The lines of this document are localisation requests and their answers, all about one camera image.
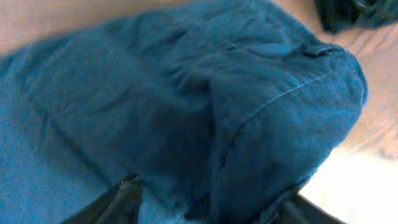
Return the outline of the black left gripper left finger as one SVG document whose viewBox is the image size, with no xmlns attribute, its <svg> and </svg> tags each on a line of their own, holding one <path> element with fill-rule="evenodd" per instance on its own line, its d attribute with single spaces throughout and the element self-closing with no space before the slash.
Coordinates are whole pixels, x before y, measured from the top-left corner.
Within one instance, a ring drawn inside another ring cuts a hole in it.
<svg viewBox="0 0 398 224">
<path fill-rule="evenodd" d="M 143 184 L 133 174 L 61 224 L 138 224 L 142 202 Z"/>
</svg>

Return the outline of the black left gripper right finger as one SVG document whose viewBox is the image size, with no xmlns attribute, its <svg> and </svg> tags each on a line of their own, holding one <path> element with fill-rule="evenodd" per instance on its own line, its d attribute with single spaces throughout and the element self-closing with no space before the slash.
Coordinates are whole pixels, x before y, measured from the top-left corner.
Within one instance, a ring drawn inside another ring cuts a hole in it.
<svg viewBox="0 0 398 224">
<path fill-rule="evenodd" d="M 305 197 L 297 194 L 284 200 L 271 213 L 263 211 L 258 224 L 345 224 Z"/>
</svg>

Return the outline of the navy blue shorts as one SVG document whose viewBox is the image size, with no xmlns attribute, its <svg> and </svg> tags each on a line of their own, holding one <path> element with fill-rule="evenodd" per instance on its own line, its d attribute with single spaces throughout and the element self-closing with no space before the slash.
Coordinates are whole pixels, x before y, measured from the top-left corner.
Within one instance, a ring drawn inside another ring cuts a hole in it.
<svg viewBox="0 0 398 224">
<path fill-rule="evenodd" d="M 257 223 L 368 98 L 360 64 L 270 1 L 204 1 L 1 59 L 1 222 L 61 223 L 124 178 L 139 223 Z"/>
</svg>

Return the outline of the black folded garment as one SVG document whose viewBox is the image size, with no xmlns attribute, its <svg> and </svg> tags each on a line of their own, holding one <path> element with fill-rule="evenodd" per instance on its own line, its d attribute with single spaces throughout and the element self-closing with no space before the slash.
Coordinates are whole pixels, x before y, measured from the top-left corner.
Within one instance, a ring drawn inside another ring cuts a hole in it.
<svg viewBox="0 0 398 224">
<path fill-rule="evenodd" d="M 397 0 L 315 0 L 322 28 L 332 34 L 397 22 Z"/>
</svg>

